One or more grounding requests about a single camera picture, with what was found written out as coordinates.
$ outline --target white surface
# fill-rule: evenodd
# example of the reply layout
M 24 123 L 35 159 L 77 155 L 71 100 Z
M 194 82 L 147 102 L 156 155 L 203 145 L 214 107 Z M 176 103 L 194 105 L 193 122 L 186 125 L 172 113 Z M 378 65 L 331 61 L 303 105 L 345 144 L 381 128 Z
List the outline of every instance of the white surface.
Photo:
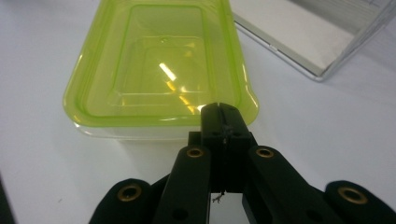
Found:
M 0 2 L 0 172 L 19 223 L 87 223 L 106 192 L 166 175 L 185 142 L 131 143 L 79 133 L 64 88 L 98 1 Z M 250 130 L 313 186 L 346 179 L 396 209 L 396 20 L 316 83 L 241 35 L 261 104 Z M 240 198 L 211 223 L 247 223 Z

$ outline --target translucent lid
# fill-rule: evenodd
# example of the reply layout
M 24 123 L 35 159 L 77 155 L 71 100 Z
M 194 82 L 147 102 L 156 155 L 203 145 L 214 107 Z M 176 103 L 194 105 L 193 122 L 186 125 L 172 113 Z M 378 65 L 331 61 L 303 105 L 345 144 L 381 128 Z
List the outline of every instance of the translucent lid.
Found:
M 103 0 L 64 95 L 90 127 L 199 125 L 202 106 L 258 113 L 226 0 Z

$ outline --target white table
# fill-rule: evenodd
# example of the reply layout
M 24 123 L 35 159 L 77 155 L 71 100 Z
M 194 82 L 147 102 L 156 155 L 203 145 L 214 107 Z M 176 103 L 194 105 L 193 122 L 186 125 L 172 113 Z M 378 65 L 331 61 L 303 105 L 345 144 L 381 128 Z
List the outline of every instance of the white table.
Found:
M 0 172 L 19 223 L 87 223 L 106 192 L 170 172 L 185 141 L 120 142 L 79 133 L 64 88 L 98 0 L 0 2 Z M 325 82 L 240 34 L 261 109 L 249 129 L 313 186 L 363 185 L 396 209 L 396 20 Z M 211 223 L 248 223 L 240 195 Z

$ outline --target green plastic container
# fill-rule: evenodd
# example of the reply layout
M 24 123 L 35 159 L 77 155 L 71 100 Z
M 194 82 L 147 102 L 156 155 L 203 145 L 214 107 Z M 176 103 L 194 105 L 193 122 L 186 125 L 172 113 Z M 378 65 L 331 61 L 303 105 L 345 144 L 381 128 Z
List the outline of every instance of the green plastic container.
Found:
M 64 94 L 83 132 L 187 138 L 215 102 L 258 113 L 227 0 L 102 0 Z

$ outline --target container lid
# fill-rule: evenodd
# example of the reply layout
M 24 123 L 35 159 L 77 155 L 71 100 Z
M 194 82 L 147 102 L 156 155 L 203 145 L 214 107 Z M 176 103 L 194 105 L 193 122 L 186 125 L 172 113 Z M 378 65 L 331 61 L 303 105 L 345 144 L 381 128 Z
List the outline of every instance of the container lid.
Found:
M 78 125 L 199 125 L 211 103 L 258 103 L 226 0 L 103 0 L 64 95 Z

